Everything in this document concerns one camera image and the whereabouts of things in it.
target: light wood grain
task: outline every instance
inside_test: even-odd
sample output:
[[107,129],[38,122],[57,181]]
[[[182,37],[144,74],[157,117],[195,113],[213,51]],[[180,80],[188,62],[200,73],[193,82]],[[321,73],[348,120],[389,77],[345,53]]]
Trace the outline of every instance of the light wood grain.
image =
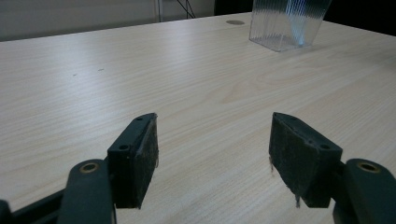
[[[231,25],[228,20],[244,21]],[[323,22],[314,46],[248,40],[250,14],[0,43],[0,198],[16,210],[158,113],[160,166],[119,223],[332,223],[268,161],[272,113],[396,174],[396,37]]]

